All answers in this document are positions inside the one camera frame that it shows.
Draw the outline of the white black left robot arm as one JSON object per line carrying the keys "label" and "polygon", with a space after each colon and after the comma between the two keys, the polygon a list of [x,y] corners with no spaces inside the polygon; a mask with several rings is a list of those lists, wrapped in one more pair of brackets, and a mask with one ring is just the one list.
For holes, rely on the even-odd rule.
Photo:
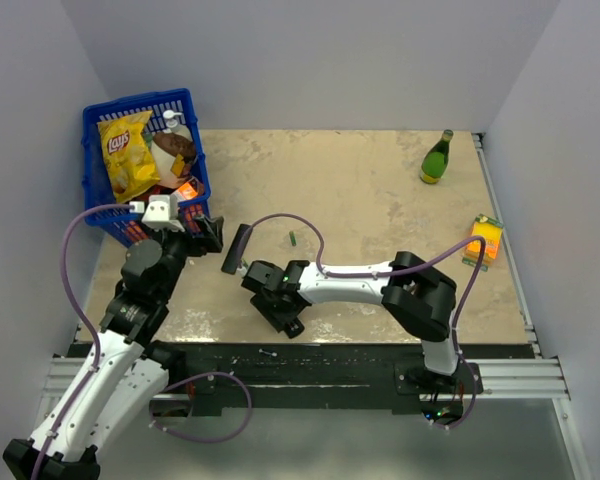
{"label": "white black left robot arm", "polygon": [[187,260],[223,248],[222,217],[194,221],[197,234],[165,229],[127,249],[114,298],[78,373],[33,433],[4,450],[15,478],[98,478],[99,458],[150,398],[185,385],[181,354],[153,337]]}

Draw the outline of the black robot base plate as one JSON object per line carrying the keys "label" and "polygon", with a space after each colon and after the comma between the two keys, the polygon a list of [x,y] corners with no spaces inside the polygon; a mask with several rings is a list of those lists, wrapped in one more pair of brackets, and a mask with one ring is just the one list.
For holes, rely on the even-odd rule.
{"label": "black robot base plate", "polygon": [[175,400],[195,416],[257,409],[385,410],[460,417],[460,403],[484,391],[479,359],[530,359],[528,345],[464,345],[470,362],[448,380],[424,369],[416,344],[247,344],[158,342],[182,356],[170,373]]}

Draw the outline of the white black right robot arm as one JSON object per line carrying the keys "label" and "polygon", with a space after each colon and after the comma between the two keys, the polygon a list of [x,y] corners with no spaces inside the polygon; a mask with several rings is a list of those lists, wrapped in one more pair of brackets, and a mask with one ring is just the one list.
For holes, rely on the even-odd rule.
{"label": "white black right robot arm", "polygon": [[317,304],[343,302],[380,306],[410,335],[421,340],[425,379],[439,393],[461,380],[452,314],[457,285],[410,252],[366,266],[320,266],[294,260],[284,268],[253,262],[241,286],[251,304],[278,332],[293,339],[304,331],[301,312]]}

